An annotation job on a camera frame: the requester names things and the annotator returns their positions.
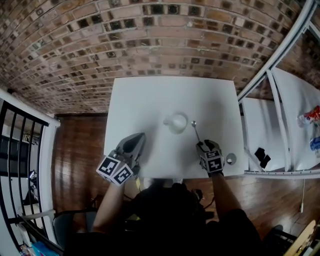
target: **white shelving unit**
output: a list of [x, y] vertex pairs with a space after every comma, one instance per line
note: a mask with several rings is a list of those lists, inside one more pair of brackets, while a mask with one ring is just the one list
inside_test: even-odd
[[[300, 128], [297, 122], [299, 115], [320, 106], [320, 91], [306, 81], [276, 68], [306, 30], [320, 44], [320, 31], [311, 22], [317, 7], [318, 1], [305, 1], [283, 42], [238, 94], [244, 114], [244, 151], [249, 159], [245, 175], [271, 179], [320, 178], [320, 158], [310, 149], [310, 140], [318, 136], [318, 128], [313, 124]], [[264, 78], [270, 82], [274, 102], [246, 98]], [[259, 161], [254, 153], [258, 148], [265, 149], [271, 158], [265, 169], [257, 167]]]
[[[275, 171], [285, 168], [285, 147], [280, 132], [275, 102], [255, 98], [245, 98], [242, 101], [247, 138], [247, 149], [256, 158], [258, 148], [264, 149], [271, 160], [265, 171]], [[259, 171], [257, 165], [250, 159], [249, 170]]]
[[[248, 137], [247, 137], [247, 128], [246, 128], [246, 121], [245, 117], [241, 116], [241, 126], [242, 126], [242, 133], [243, 133], [243, 144], [244, 148], [248, 148]], [[243, 154], [243, 169], [249, 170], [249, 156], [245, 153]]]
[[320, 163], [320, 158], [310, 149], [310, 140], [316, 136], [313, 124], [299, 127], [297, 117], [320, 105], [320, 91], [306, 81], [279, 68], [272, 70], [282, 99], [287, 122], [291, 168], [308, 170]]

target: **white table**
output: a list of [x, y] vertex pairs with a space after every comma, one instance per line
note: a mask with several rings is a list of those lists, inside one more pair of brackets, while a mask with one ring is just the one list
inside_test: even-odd
[[[163, 124], [167, 115], [184, 113], [187, 127], [173, 134]], [[234, 153], [237, 161], [225, 164], [224, 175], [244, 174], [244, 139], [237, 94], [233, 81], [175, 76], [126, 77], [114, 80], [104, 154], [121, 139], [145, 132], [139, 175], [144, 178], [207, 178], [199, 165], [197, 123], [201, 140], [220, 145], [222, 154]]]

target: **wooden floor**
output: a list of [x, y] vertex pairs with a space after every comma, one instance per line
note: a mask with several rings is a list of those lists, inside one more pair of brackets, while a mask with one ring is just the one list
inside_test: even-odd
[[[103, 157], [107, 117], [68, 116], [60, 120], [52, 161], [54, 209], [80, 210], [96, 195], [103, 196], [108, 188], [108, 182], [96, 173]], [[320, 179], [305, 180], [303, 213], [299, 213], [303, 180], [238, 176], [227, 182], [261, 238], [276, 225], [298, 235], [306, 224], [320, 216]], [[187, 180], [186, 184], [190, 189], [202, 190], [204, 206], [211, 201], [213, 189], [209, 179]], [[134, 196], [130, 186], [126, 193]], [[214, 204], [209, 209], [214, 211]]]

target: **brick wall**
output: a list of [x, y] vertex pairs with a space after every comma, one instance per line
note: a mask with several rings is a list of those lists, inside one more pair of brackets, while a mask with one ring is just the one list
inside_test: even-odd
[[227, 79], [239, 92], [300, 11], [295, 0], [6, 0], [0, 86], [47, 113], [108, 111], [118, 77]]
[[[320, 8], [317, 8], [311, 21], [320, 29]], [[320, 43], [307, 30], [279, 63], [278, 68], [286, 70], [320, 89], [319, 57]]]

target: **white cable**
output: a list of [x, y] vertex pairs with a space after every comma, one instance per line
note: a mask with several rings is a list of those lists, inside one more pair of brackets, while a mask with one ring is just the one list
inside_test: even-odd
[[300, 213], [304, 212], [305, 183], [306, 183], [306, 180], [303, 179], [302, 201], [301, 201], [300, 210], [299, 210]]

